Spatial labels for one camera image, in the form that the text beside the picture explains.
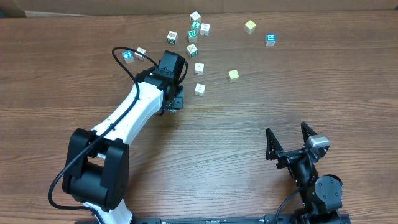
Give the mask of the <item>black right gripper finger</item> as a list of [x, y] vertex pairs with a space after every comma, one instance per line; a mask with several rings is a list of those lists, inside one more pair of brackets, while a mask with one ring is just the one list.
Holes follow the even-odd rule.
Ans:
[[301, 123], [301, 131], [304, 140], [304, 146], [314, 146], [316, 144], [317, 133], [306, 123]]
[[270, 128], [266, 129], [266, 139], [267, 139], [266, 159], [267, 160], [277, 159], [278, 155], [280, 153], [283, 153], [284, 150]]

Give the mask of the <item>plain wooden picture block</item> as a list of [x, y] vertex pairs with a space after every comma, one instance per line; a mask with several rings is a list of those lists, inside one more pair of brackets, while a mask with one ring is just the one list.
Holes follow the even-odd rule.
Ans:
[[197, 83], [195, 87], [194, 94], [198, 96], [204, 96], [205, 94], [205, 85]]

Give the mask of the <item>green C wooden block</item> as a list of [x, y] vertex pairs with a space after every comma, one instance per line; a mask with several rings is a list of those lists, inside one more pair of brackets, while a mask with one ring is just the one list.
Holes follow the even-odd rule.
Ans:
[[193, 58], [198, 55], [198, 49], [195, 44], [188, 45], [186, 49], [187, 49], [187, 54], [189, 55], [190, 58]]

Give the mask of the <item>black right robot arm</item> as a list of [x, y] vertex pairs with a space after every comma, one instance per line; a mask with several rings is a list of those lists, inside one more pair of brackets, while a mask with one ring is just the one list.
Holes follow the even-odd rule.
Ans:
[[[293, 178], [297, 190], [289, 195], [279, 206], [272, 218], [265, 215], [265, 221], [274, 223], [314, 223], [314, 224], [344, 224], [350, 223], [349, 215], [341, 214], [343, 183], [332, 174], [320, 177], [315, 168], [318, 162], [328, 152], [329, 139], [317, 134], [307, 123], [301, 123], [303, 146], [300, 149], [285, 152], [271, 129], [266, 129], [266, 159], [276, 160], [277, 168], [287, 168]], [[303, 208], [283, 218], [280, 213], [286, 203], [299, 194]]]

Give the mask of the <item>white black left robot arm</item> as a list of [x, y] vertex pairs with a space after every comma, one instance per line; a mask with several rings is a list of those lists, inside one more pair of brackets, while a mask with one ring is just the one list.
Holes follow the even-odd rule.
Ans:
[[132, 223], [124, 195], [129, 183], [129, 146], [148, 119], [166, 110], [183, 107], [183, 86], [188, 63], [179, 54], [166, 50], [153, 67], [132, 75], [132, 90], [102, 123], [71, 135], [65, 167], [52, 182], [48, 200], [57, 209], [52, 192], [58, 181], [79, 206], [88, 210], [94, 223]]

